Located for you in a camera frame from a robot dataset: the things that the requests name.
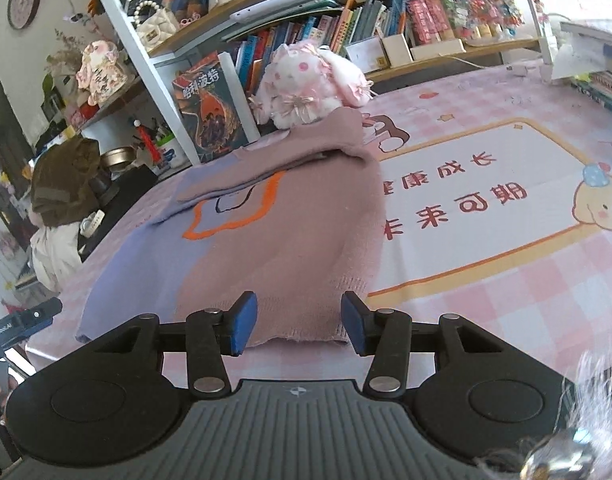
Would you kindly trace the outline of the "red tassel ornament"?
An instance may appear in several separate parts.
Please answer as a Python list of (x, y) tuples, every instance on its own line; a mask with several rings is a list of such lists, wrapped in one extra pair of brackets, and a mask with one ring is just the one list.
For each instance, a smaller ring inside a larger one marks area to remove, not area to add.
[(135, 129), (139, 133), (140, 139), (142, 140), (144, 146), (146, 147), (146, 150), (149, 152), (154, 165), (159, 164), (162, 160), (162, 155), (160, 151), (158, 150), (155, 142), (151, 138), (151, 135), (149, 134), (149, 129), (146, 128), (146, 126), (144, 126), (140, 122), (139, 119), (134, 119), (132, 121), (132, 125), (135, 127)]

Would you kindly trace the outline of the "metal bowl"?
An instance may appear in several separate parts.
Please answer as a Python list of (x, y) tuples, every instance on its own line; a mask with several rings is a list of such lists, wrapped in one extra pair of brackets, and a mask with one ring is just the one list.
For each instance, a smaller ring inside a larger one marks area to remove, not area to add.
[(132, 146), (121, 146), (105, 152), (100, 157), (100, 164), (111, 172), (121, 172), (137, 159), (137, 153)]

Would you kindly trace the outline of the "white charger plug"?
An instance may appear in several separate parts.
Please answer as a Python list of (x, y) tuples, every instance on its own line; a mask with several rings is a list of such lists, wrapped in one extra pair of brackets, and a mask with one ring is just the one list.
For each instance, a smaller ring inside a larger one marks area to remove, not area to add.
[(525, 63), (509, 64), (506, 66), (506, 71), (515, 77), (527, 77), (531, 70), (534, 70), (534, 66)]

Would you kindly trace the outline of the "white wristwatch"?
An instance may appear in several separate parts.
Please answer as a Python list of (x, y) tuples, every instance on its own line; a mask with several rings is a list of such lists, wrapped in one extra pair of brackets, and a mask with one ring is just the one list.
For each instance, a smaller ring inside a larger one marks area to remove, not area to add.
[(101, 209), (90, 214), (85, 219), (82, 219), (79, 225), (79, 233), (82, 237), (90, 238), (93, 237), (97, 229), (100, 228), (101, 223), (105, 217), (105, 212)]

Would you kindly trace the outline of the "white pink plush bunny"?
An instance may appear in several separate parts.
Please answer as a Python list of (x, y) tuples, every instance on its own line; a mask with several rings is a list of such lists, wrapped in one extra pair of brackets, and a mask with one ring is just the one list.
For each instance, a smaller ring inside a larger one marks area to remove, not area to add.
[(280, 44), (266, 66), (250, 107), (256, 122), (279, 130), (309, 125), (339, 107), (363, 107), (372, 82), (361, 69), (310, 40)]

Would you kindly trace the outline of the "olive brown jacket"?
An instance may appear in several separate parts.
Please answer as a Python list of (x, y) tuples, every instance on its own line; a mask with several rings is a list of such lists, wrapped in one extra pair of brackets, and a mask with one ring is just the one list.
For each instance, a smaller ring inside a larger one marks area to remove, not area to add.
[(88, 217), (99, 208), (90, 180), (100, 168), (97, 140), (74, 136), (53, 145), (36, 163), (30, 200), (33, 212), (49, 228)]

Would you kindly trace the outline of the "purple and pink sweater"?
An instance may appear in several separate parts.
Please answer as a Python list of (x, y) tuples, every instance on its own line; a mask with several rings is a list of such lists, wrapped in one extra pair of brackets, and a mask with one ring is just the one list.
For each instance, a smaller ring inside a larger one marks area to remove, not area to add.
[(364, 295), (379, 270), (381, 185), (361, 114), (348, 107), (192, 168), (105, 266), (76, 336), (97, 338), (143, 313), (181, 322), (252, 292), (251, 344), (343, 340), (342, 296)]

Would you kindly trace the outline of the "white quilted pearl handbag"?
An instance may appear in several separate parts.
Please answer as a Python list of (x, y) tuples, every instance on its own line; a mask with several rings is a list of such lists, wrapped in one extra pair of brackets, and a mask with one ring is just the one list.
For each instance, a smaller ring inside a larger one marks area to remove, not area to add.
[[(150, 9), (153, 13), (144, 21), (142, 12)], [(146, 52), (151, 52), (160, 44), (175, 36), (180, 24), (171, 10), (162, 8), (152, 0), (140, 2), (134, 12), (136, 33)]]

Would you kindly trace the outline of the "Harry Potter book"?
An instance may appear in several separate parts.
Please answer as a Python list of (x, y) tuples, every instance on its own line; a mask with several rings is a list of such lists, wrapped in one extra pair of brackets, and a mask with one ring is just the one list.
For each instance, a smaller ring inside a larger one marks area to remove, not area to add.
[(201, 164), (260, 139), (227, 52), (213, 52), (172, 81), (172, 96)]

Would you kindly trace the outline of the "white tablet device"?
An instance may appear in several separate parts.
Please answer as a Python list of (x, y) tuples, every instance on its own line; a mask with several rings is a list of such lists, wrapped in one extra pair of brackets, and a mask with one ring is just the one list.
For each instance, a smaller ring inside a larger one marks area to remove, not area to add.
[(229, 16), (236, 24), (248, 24), (261, 18), (272, 18), (289, 11), (305, 10), (314, 6), (339, 6), (338, 0), (265, 0), (234, 12)]

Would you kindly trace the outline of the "white wooden bookshelf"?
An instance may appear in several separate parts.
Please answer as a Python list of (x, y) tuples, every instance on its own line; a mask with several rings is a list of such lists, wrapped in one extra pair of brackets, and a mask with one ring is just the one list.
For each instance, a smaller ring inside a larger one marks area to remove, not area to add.
[(254, 93), (280, 44), (310, 40), (349, 56), (375, 82), (400, 79), (452, 61), (530, 49), (550, 60), (554, 38), (541, 0), (338, 0), (248, 24), (229, 16), (265, 0), (152, 0), (180, 24), (151, 52), (136, 33), (134, 12), (144, 0), (92, 0), (106, 15), (146, 90), (187, 160), (199, 164), (172, 96), (180, 72), (213, 51), (227, 50), (245, 93)]

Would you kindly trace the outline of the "white cloth garment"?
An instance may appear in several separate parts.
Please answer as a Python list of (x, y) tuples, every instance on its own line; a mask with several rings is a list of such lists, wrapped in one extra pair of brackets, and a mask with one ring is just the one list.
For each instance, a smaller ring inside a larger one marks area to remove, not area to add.
[(62, 292), (67, 280), (82, 266), (78, 252), (77, 222), (48, 228), (42, 226), (30, 239), (36, 278), (46, 289)]

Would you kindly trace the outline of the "white pen cup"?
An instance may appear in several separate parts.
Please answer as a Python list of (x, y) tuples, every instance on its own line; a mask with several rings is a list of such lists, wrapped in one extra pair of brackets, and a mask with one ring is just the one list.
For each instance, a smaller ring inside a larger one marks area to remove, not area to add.
[(187, 161), (186, 153), (172, 133), (163, 136), (156, 145), (170, 169), (177, 169)]

